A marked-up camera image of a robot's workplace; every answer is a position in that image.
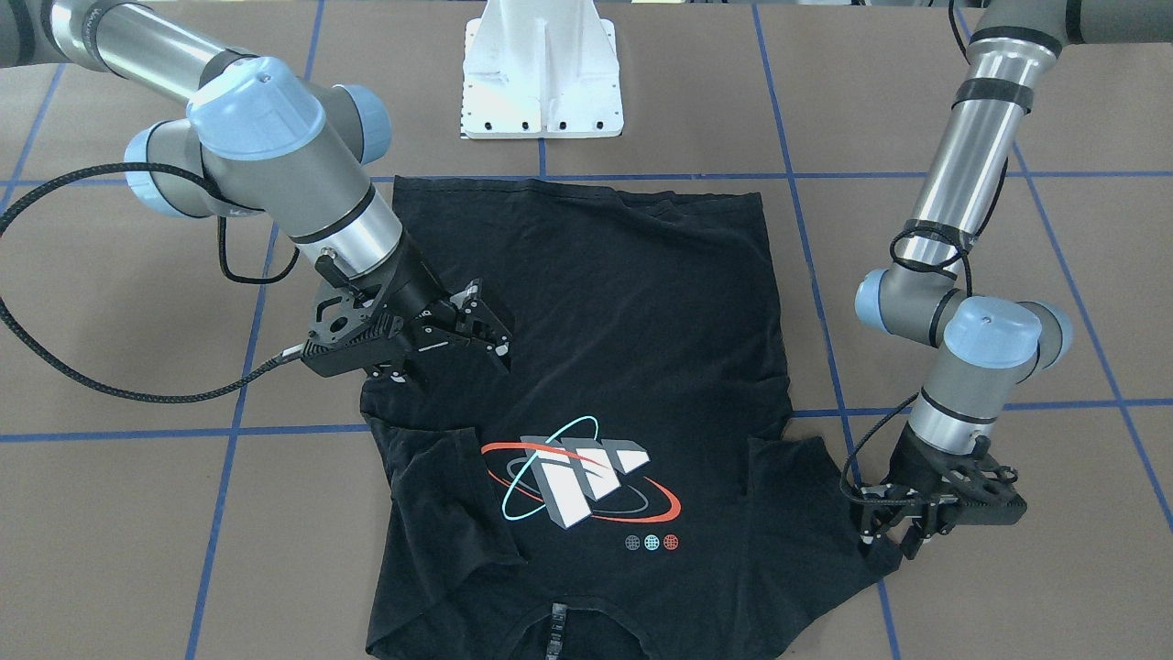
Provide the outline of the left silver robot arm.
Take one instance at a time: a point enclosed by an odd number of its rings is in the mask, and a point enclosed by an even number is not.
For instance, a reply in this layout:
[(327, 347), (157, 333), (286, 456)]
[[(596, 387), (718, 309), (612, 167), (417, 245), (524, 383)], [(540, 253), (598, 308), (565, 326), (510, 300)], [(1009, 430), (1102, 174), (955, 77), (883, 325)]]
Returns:
[(1067, 46), (1168, 42), (1168, 1), (992, 1), (960, 46), (969, 66), (925, 184), (889, 246), (891, 266), (865, 277), (856, 317), (937, 351), (874, 487), (843, 485), (859, 535), (906, 526), (913, 559), (960, 525), (1013, 525), (1026, 504), (1017, 472), (990, 455), (1013, 386), (1067, 355), (1067, 315), (1046, 302), (972, 292), (970, 254), (1001, 199), (1015, 135), (1045, 72)]

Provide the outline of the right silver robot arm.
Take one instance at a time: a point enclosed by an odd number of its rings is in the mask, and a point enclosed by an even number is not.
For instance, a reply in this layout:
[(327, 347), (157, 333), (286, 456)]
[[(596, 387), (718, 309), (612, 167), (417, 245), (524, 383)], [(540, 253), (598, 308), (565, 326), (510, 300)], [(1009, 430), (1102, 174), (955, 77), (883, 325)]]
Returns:
[(223, 43), (135, 1), (5, 1), (4, 67), (110, 72), (185, 107), (126, 154), (160, 213), (269, 215), (323, 280), (305, 341), (282, 352), (324, 377), (404, 381), (423, 351), (468, 347), (510, 365), (511, 333), (480, 280), (445, 288), (365, 166), (389, 142), (360, 86), (308, 83), (280, 59)]

